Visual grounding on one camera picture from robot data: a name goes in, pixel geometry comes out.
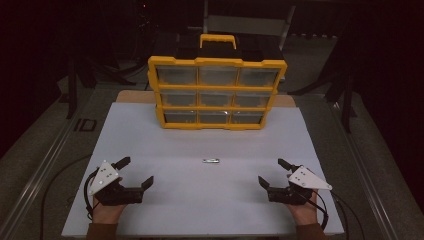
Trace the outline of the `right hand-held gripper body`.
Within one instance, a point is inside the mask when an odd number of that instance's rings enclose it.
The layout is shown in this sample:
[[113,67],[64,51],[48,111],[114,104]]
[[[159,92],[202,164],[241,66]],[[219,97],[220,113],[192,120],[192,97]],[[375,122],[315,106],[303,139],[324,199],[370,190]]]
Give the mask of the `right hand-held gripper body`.
[[288,175],[289,185],[284,188],[271,187],[267,184],[267,195],[270,202],[289,205],[304,205],[312,197],[314,190],[332,190],[332,186],[315,175],[303,165],[283,165]]

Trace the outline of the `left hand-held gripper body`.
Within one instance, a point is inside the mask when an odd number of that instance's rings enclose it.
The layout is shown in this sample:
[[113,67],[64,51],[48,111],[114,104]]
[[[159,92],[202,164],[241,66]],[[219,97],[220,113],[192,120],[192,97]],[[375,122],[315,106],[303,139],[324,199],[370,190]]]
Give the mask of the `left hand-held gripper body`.
[[144,192],[139,187],[124,187],[120,184],[119,170],[104,160],[91,174],[88,194],[94,196],[104,206],[117,206],[141,203]]

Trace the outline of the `clear plastic drawer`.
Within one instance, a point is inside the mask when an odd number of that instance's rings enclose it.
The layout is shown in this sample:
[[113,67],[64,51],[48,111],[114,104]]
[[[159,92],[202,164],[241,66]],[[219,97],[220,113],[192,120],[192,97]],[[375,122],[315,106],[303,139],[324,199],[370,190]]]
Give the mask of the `clear plastic drawer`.
[[167,123],[195,123],[196,113],[194,111],[165,111],[164,118]]

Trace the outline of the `yellow and black drawer cabinet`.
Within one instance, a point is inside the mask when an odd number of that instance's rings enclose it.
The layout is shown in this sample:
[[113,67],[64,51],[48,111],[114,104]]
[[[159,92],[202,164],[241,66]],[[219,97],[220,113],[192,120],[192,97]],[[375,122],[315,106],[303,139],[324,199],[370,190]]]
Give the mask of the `yellow and black drawer cabinet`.
[[177,127],[166,127],[157,113],[157,80],[156,68],[166,66],[234,66],[248,68],[279,69],[275,82],[276,95],[271,99],[270,110],[277,96],[280,79],[287,70],[278,45],[267,37],[235,37],[233,35],[202,34],[197,41],[192,38],[163,36],[158,39],[155,52],[148,60],[149,85],[155,95],[156,116],[160,125],[167,129],[226,129],[226,130],[258,130],[252,125],[230,128],[191,128],[186,124]]

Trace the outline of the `person's left hand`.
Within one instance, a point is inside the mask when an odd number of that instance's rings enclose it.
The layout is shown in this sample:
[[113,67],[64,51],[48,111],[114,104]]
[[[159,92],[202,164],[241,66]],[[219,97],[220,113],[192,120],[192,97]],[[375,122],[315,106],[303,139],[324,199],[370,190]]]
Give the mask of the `person's left hand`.
[[104,206],[93,198],[92,222],[96,224],[118,224],[126,205]]

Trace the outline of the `person's right hand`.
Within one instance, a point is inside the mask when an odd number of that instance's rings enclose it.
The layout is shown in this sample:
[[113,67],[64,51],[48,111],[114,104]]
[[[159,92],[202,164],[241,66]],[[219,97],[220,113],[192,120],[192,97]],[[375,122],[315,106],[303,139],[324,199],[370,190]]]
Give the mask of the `person's right hand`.
[[286,205],[297,226],[316,224],[318,222],[316,202],[317,194],[313,192],[310,202],[304,205]]

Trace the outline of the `black metal stand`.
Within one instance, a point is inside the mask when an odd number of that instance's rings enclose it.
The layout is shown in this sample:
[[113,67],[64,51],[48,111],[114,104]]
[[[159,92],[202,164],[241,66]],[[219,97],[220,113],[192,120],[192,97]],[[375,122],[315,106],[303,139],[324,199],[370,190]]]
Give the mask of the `black metal stand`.
[[95,62],[89,57],[71,57],[68,61],[68,92],[62,95],[62,100],[68,104],[67,119],[71,119],[77,110],[77,79],[86,88],[94,88],[97,81],[93,69]]
[[327,92],[327,100],[336,102],[340,97],[343,97],[341,123],[344,130],[350,133],[350,117],[352,109],[352,95],[353,95],[354,78],[348,75],[343,80],[334,82]]

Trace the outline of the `set of clear drawers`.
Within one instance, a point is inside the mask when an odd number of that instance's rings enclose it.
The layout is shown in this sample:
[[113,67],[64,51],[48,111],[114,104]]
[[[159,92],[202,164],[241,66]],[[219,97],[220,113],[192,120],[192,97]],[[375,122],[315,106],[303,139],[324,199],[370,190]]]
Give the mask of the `set of clear drawers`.
[[[156,68],[157,113],[170,127],[230,128],[264,125],[276,95],[279,69],[234,66]],[[195,123],[167,123],[165,111],[194,111]]]

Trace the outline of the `aluminium floor rail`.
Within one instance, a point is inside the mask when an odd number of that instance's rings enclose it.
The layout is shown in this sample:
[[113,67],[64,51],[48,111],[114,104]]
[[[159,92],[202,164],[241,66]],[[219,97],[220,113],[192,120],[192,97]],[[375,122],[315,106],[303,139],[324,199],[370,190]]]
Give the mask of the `aluminium floor rail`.
[[385,240],[401,240],[397,228],[396,206],[391,194],[400,189],[403,178],[395,166],[383,138],[366,111],[355,110],[343,124],[344,108],[331,103],[331,111],[348,142],[357,176]]
[[66,117],[54,103],[0,160],[0,240],[63,240],[66,219],[89,158],[96,116],[90,97]]

